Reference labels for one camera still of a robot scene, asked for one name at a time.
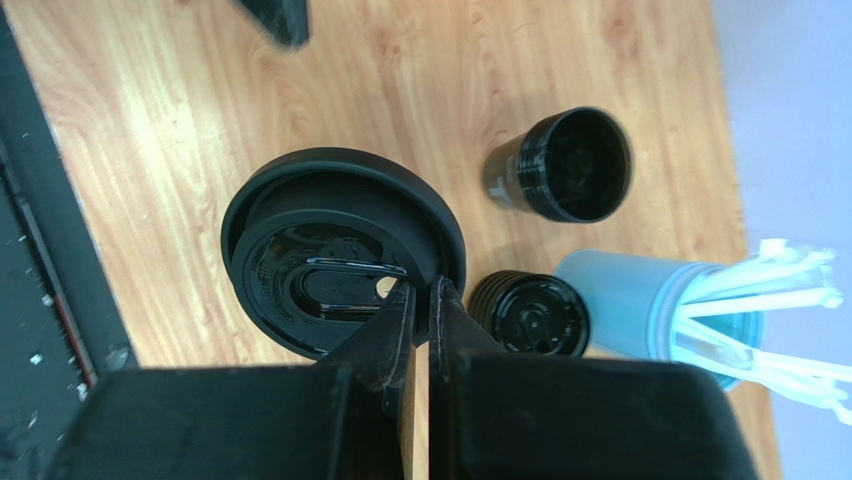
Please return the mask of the single black cup lid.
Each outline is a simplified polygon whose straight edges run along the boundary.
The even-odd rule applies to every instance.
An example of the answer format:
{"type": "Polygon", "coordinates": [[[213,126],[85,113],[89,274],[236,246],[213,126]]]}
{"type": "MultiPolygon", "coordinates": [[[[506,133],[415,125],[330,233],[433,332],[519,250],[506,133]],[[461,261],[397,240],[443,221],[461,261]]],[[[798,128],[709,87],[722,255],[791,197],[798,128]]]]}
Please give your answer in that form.
{"type": "Polygon", "coordinates": [[[463,234],[422,178],[379,155],[317,147],[276,158],[234,194],[220,230],[223,264],[249,319],[318,360],[385,302],[390,279],[426,294],[466,286],[463,234]]]}

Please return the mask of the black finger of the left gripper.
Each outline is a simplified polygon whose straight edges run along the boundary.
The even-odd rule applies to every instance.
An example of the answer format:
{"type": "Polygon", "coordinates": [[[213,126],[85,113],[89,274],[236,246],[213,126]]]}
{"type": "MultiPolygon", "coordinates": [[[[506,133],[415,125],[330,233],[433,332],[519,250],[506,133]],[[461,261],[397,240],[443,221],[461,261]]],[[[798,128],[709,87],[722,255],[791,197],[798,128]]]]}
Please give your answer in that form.
{"type": "Polygon", "coordinates": [[[277,44],[301,48],[311,37],[307,0],[237,0],[277,44]]]}

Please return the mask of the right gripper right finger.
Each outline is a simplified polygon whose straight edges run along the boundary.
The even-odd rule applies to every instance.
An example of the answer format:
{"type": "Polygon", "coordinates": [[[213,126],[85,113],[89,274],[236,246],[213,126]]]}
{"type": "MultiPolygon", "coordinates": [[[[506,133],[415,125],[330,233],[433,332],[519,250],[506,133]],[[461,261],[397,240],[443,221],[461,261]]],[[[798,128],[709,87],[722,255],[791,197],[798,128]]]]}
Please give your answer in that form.
{"type": "Polygon", "coordinates": [[[754,479],[729,401],[684,364],[510,353],[435,280],[433,479],[754,479]]]}

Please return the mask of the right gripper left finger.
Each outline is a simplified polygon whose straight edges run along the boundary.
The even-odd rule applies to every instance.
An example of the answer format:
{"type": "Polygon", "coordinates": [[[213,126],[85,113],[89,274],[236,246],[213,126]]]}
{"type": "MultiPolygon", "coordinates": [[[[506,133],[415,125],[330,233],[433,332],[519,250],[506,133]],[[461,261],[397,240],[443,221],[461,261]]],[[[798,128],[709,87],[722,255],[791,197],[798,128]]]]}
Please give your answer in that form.
{"type": "Polygon", "coordinates": [[[121,371],[92,391],[51,479],[401,479],[416,292],[311,365],[121,371]]]}

